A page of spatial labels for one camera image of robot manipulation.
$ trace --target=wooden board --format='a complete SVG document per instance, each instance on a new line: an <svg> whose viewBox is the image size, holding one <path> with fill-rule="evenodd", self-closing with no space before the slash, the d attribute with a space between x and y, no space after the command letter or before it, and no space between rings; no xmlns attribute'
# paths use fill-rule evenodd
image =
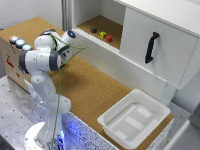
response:
<svg viewBox="0 0 200 150"><path fill-rule="evenodd" d="M112 36L112 42L109 42L109 44L120 49L122 30L123 30L122 25L115 23L103 16L98 16L92 20L89 20L83 24L78 25L77 27L104 42L107 41L105 38L104 39L100 38L100 32L102 31L106 32L107 35ZM90 31L91 27L96 27L97 33L92 33Z"/></svg>
<svg viewBox="0 0 200 150"><path fill-rule="evenodd" d="M28 44L33 46L34 40L40 35L41 32L48 28L56 29L60 35L64 33L50 23L37 17L0 31L0 36L5 41L9 42L9 37L11 35L18 35L20 38L23 38L25 41L27 41ZM10 47L9 43L7 43L6 46L2 45L0 47L1 52L2 50L5 52L8 47ZM13 62L15 62L16 64L14 65L17 66L19 54L10 55L16 60ZM4 60L6 60L7 55L2 55L2 57ZM12 70L9 70L8 72L9 76L15 82L21 84L21 82L18 81L18 78L12 77L15 72ZM58 89L58 71L48 72L48 74L54 82L55 87ZM114 104L116 104L119 100L121 100L124 96L126 96L129 92L131 92L131 89L122 85L118 81L91 66L77 56L74 57L69 64L62 69L61 94L68 97L72 101L71 112L103 137L116 145L120 150L123 150L123 148L104 133L103 127L97 122L97 118ZM146 149L172 119L173 116L169 115L140 145L138 150Z"/></svg>

